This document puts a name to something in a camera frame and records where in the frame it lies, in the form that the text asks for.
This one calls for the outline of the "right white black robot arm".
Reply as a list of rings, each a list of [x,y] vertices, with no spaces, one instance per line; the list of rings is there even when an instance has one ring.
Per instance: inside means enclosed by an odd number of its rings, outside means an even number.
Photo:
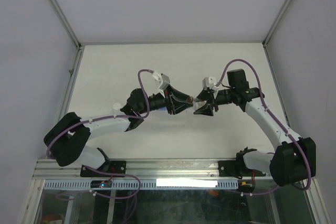
[[[250,116],[270,140],[274,152],[263,153],[246,147],[236,154],[233,164],[224,171],[236,178],[262,172],[272,176],[278,186],[294,184],[316,175],[316,144],[285,126],[267,107],[259,88],[250,88],[243,69],[229,71],[229,86],[219,89],[216,78],[206,77],[203,89],[194,99],[195,114],[212,116],[219,106],[235,104]]]

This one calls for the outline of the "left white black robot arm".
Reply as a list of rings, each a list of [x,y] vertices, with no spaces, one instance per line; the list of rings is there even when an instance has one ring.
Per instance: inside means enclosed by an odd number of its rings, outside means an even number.
[[[166,109],[176,115],[193,106],[193,98],[168,85],[162,92],[147,96],[143,89],[134,89],[125,106],[114,114],[98,118],[82,119],[69,112],[46,134],[47,157],[54,159],[60,167],[73,163],[90,166],[99,176],[110,170],[108,157],[99,148],[87,146],[96,137],[111,133],[128,132],[136,129],[149,113]]]

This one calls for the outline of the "clear bottle with orange pills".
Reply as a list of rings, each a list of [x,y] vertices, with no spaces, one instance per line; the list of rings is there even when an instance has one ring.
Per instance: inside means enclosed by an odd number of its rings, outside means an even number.
[[[204,101],[195,97],[188,97],[187,102],[192,104],[192,108],[194,111],[200,109],[204,105]]]

